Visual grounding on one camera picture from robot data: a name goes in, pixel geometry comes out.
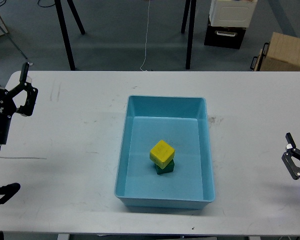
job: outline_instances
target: table leg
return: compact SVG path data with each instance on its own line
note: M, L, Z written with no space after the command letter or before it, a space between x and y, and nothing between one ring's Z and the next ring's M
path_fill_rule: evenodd
M192 43L193 43L193 38L194 38L194 27L195 27L196 4L197 4L197 0L191 0L188 45L187 45L187 49L186 49L186 61L185 61L185 69L187 69L187 70L190 69L190 63L191 63L191 52L192 52Z
M68 31L67 31L64 12L62 10L61 0L54 0L54 2L55 2L56 13L58 15L58 19L59 19L59 23L60 23L60 28L61 28L61 33L62 33L63 42L64 42L64 46L65 46L66 55L68 57L68 61L69 61L69 65L70 65L70 70L74 71L76 69L76 66L75 66L74 56L73 56L72 50L71 50L71 45L70 45L70 41L69 41L69 35L68 35Z
M78 14L78 12L77 12L77 9L76 9L76 7L75 7L75 4L74 4L73 0L67 0L67 1L68 1L68 4L69 4L69 7L70 7L70 9L71 9L71 12L72 12L72 14L73 14L73 16L74 16L74 19L75 19L75 21L76 21L76 24L78 25L81 34L84 35L84 34L86 33L86 31L85 31L85 29L84 29L84 26L83 26L82 23L81 23L79 14Z
M182 20L182 26L181 26L181 33L184 34L186 30L186 25L187 25L187 20L188 20L188 13L189 13L189 8L190 8L190 3L191 0L186 0L185 1L185 6L184 6L184 13L183 13L183 20Z

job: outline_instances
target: white cable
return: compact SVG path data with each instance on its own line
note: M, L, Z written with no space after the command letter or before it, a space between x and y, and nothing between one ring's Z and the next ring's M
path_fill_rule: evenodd
M144 72L144 70L142 69L142 67L145 65L146 58L147 58L147 41L148 41L148 27L149 27L149 9L150 9L150 2L151 2L151 0L149 0L149 4L148 4L148 20L147 20L147 24L146 24L144 60L143 60L142 65L140 66L140 70L143 71L143 72Z

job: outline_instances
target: yellow cube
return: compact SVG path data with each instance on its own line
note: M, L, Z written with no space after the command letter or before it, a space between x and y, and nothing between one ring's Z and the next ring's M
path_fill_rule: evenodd
M161 169L164 169L174 157L175 149L163 140L150 150L150 159Z

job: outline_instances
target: white table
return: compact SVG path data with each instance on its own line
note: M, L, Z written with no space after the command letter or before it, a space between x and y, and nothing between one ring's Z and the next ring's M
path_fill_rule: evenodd
M281 160L287 132L300 149L300 72L28 75L39 94L32 116L13 115L1 147L0 186L18 182L21 189L0 206L0 230L300 235L300 179L293 180ZM6 89L19 76L14 73ZM202 210L143 208L115 197L129 95L206 98L214 202Z

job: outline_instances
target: white container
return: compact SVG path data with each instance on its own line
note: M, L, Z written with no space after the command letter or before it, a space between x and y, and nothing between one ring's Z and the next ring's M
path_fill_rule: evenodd
M258 0L212 0L209 19L213 27L248 28Z

